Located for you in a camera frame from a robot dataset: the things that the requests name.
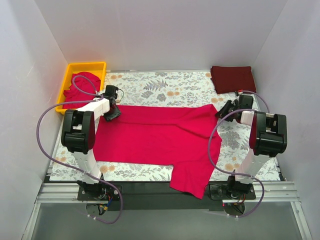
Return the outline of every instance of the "sleeve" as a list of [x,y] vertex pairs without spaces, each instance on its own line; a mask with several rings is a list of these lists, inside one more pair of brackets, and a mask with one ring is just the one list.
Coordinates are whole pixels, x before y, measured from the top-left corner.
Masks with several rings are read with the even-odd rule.
[[173,165],[170,187],[202,199],[214,166],[207,161],[184,161]]

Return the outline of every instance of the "red cloth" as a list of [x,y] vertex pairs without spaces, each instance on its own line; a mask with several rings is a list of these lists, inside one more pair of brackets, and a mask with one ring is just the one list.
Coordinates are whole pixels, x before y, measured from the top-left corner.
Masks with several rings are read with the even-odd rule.
[[[75,77],[75,76],[84,76],[87,77],[88,79],[90,79],[90,81],[93,83],[93,85],[95,86],[95,89],[97,91],[100,90],[100,79],[99,77],[97,77],[96,75],[90,73],[90,72],[79,72],[77,74],[72,74],[71,80]],[[74,80],[76,86],[78,88],[80,88],[81,90],[91,93],[91,94],[95,94],[95,90],[92,87],[92,85],[90,84],[90,82],[83,78],[83,77],[77,77]],[[63,92],[64,96],[65,96],[65,102],[72,102],[72,101],[84,101],[84,100],[92,100],[94,99],[95,96],[92,95],[88,95],[85,94],[83,92],[80,92],[78,89],[76,89],[76,87],[71,84],[70,89],[69,90],[64,90]],[[83,107],[84,105],[86,105],[87,103],[76,103],[76,104],[63,104],[63,109],[78,109]]]
[[[215,107],[118,107],[122,112],[118,118],[109,122],[100,118],[93,147],[95,159],[173,165],[170,186],[201,199],[214,170],[208,158],[208,141],[218,120]],[[211,144],[215,163],[221,141],[215,133]]]
[[217,94],[239,90],[257,92],[250,66],[213,66],[210,72]]

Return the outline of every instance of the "table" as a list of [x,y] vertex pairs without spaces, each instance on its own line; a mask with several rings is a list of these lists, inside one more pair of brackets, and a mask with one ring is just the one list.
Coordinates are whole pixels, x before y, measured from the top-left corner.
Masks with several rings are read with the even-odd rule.
[[[213,104],[220,110],[227,100],[236,98],[234,93],[217,94],[210,72],[110,72],[104,87],[115,85],[124,91],[119,104],[153,107],[200,107]],[[259,109],[256,98],[254,109]],[[222,145],[217,166],[227,171],[238,168],[249,150],[250,127],[235,122],[224,122],[218,129]],[[61,145],[59,131],[53,157],[63,163],[78,166],[75,158]],[[173,166],[97,162],[106,181],[170,181]],[[50,181],[76,181],[82,173],[51,162]],[[277,160],[269,160],[256,176],[262,181],[279,181]],[[228,175],[214,170],[210,181],[226,181]]]

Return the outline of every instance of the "cable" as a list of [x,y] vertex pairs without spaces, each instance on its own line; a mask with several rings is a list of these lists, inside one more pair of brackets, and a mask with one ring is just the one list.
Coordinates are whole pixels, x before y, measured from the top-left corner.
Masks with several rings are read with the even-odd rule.
[[244,195],[243,195],[243,200],[242,200],[242,202],[240,202],[240,204],[245,203],[245,200],[246,200],[246,195],[244,194]]
[[236,201],[236,202],[234,202],[234,203],[232,203],[232,204],[233,204],[233,205],[237,205],[237,204],[240,202],[240,200],[241,200],[241,196],[239,197],[238,201]]
[[235,113],[240,113],[240,112],[243,112],[243,111],[251,111],[251,112],[252,112],[252,111],[255,111],[255,110],[254,110],[254,109],[238,109],[238,110],[234,110],[234,111],[228,113],[227,115],[225,115],[225,116],[221,119],[221,121],[218,122],[217,125],[216,125],[216,126],[214,127],[214,129],[212,130],[212,133],[211,133],[211,135],[210,135],[209,142],[208,142],[208,149],[207,149],[209,160],[210,160],[211,164],[214,166],[215,169],[217,169],[218,171],[220,171],[220,172],[222,172],[222,173],[224,173],[224,174],[230,174],[230,175],[238,175],[238,176],[249,177],[249,178],[251,178],[251,179],[253,179],[253,180],[256,180],[256,181],[259,182],[260,185],[261,185],[261,188],[262,188],[261,198],[260,198],[260,200],[258,201],[258,203],[254,206],[254,208],[251,209],[249,212],[241,215],[241,216],[230,215],[230,216],[232,216],[232,217],[234,217],[234,218],[238,218],[238,217],[239,217],[239,218],[242,218],[242,217],[248,216],[248,215],[250,215],[251,213],[253,213],[253,212],[257,209],[257,207],[259,207],[259,205],[261,204],[261,202],[262,202],[262,200],[263,200],[263,198],[264,198],[264,196],[265,196],[265,187],[264,187],[264,184],[262,183],[262,181],[260,181],[259,179],[257,179],[257,178],[254,177],[254,176],[251,176],[250,174],[240,173],[240,172],[226,171],[226,170],[223,170],[223,169],[217,167],[217,165],[215,165],[214,161],[213,161],[212,158],[211,158],[211,148],[210,148],[210,146],[211,146],[212,138],[213,138],[215,132],[217,131],[219,125],[220,125],[225,119],[227,119],[228,117],[230,117],[231,115],[233,115],[233,114],[235,114]]
[[121,97],[121,99],[118,101],[118,103],[120,103],[121,102],[121,100],[124,98],[124,96],[125,96],[125,92],[121,89],[121,88],[119,88],[119,90],[122,92],[122,97]]
[[239,200],[239,199],[241,198],[241,196],[240,196],[239,198],[237,198],[237,197],[231,197],[231,196],[229,196],[228,194],[226,194],[226,196],[227,196],[229,199],[231,199],[231,200]]
[[[85,94],[89,94],[89,95],[92,95],[92,96],[99,97],[99,99],[83,100],[83,101],[69,101],[68,104],[91,103],[91,102],[95,102],[95,101],[100,101],[100,100],[102,100],[102,99],[104,98],[103,95],[98,95],[98,94],[89,93],[89,92],[86,92],[86,91],[83,91],[83,90],[79,89],[79,88],[77,87],[76,83],[75,83],[75,79],[76,79],[77,77],[83,77],[83,78],[87,79],[89,82],[91,82],[88,78],[86,78],[86,77],[84,77],[84,76],[77,75],[77,76],[75,76],[75,77],[72,79],[72,84],[73,84],[78,90],[80,90],[80,92],[83,92],[83,93],[85,93]],[[41,114],[41,116],[40,116],[40,118],[39,118],[39,120],[38,120],[38,122],[37,122],[37,125],[36,125],[36,141],[37,141],[37,144],[38,144],[41,152],[42,152],[48,159],[50,159],[51,161],[53,161],[53,162],[55,162],[55,163],[57,163],[57,164],[63,165],[63,166],[65,166],[65,167],[78,170],[79,172],[81,172],[81,173],[83,173],[83,174],[86,174],[86,175],[89,176],[90,178],[92,178],[92,179],[94,179],[94,180],[97,180],[97,181],[99,181],[99,182],[101,182],[101,183],[103,183],[103,184],[106,184],[106,185],[112,187],[113,189],[115,189],[115,190],[119,193],[119,198],[120,198],[120,210],[119,210],[118,216],[117,216],[114,220],[112,220],[112,221],[105,221],[105,220],[103,220],[102,218],[99,218],[99,217],[96,217],[96,216],[92,216],[92,215],[90,215],[90,214],[87,215],[88,217],[91,217],[91,218],[93,218],[93,219],[95,219],[95,220],[98,220],[98,221],[100,221],[100,222],[102,222],[102,223],[105,223],[105,224],[114,224],[114,223],[120,218],[120,216],[121,216],[121,214],[122,214],[122,211],[123,211],[123,208],[124,208],[124,201],[123,201],[122,194],[121,194],[120,190],[119,190],[115,185],[113,185],[112,183],[109,183],[109,182],[107,182],[107,181],[105,181],[105,180],[102,180],[102,179],[100,179],[100,178],[98,178],[98,177],[95,177],[95,176],[91,175],[89,172],[85,172],[84,170],[82,170],[82,169],[80,169],[80,168],[78,168],[78,167],[76,167],[76,166],[72,166],[72,165],[69,165],[69,164],[67,164],[67,163],[63,163],[63,162],[60,162],[60,161],[54,159],[52,156],[50,156],[50,155],[45,151],[44,147],[43,147],[42,144],[41,144],[41,141],[40,141],[40,125],[41,125],[42,119],[43,119],[44,116],[47,114],[47,112],[49,112],[51,109],[54,109],[55,107],[61,106],[61,105],[63,105],[63,104],[65,104],[65,102],[57,103],[57,104],[49,107],[48,109],[46,109],[46,110]]]
[[[92,85],[95,93],[90,93],[90,92],[83,91],[82,89],[80,89],[80,88],[76,85],[76,82],[75,82],[75,80],[76,80],[77,78],[84,78],[84,79],[86,79],[86,80]],[[74,78],[72,78],[72,85],[73,85],[77,90],[79,90],[80,92],[82,92],[82,93],[84,93],[84,94],[91,95],[91,96],[95,96],[95,97],[101,97],[101,95],[98,95],[98,94],[97,94],[98,92],[97,92],[97,89],[96,89],[95,85],[93,84],[93,82],[92,82],[89,78],[87,78],[86,76],[82,76],[82,75],[74,76]]]
[[99,215],[101,216],[103,213],[101,213],[101,211],[100,211],[100,206],[99,206],[99,204],[98,204],[97,206],[98,206]]
[[269,109],[269,106],[268,106],[267,102],[258,93],[254,92],[254,91],[248,91],[248,90],[242,90],[242,92],[245,93],[245,94],[254,94],[258,98],[260,98],[262,100],[262,102],[264,103],[264,105],[266,106],[268,114],[270,113],[270,109]]
[[111,198],[111,199],[108,201],[108,203],[106,204],[107,207],[110,206],[110,204],[111,204],[111,202],[112,202],[112,199],[113,199],[113,198]]
[[101,200],[101,199],[104,199],[105,198],[105,196],[106,196],[106,194],[107,194],[107,189],[104,189],[104,195],[103,195],[103,197],[101,197],[101,198],[95,198],[94,197],[94,199],[95,200]]
[[232,206],[232,208],[233,208],[234,210],[236,210],[238,213],[244,214],[244,212],[241,211],[240,208],[239,208],[237,205],[232,204],[231,206]]

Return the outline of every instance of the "gray floor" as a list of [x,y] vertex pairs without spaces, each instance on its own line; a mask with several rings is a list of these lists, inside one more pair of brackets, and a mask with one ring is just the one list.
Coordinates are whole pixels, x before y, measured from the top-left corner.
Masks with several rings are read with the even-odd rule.
[[[247,203],[251,209],[256,203]],[[290,202],[263,202],[241,219],[204,213],[206,210],[127,210],[116,224],[105,225],[85,213],[84,203],[43,203],[33,240],[300,240]],[[118,212],[106,212],[111,220]]]

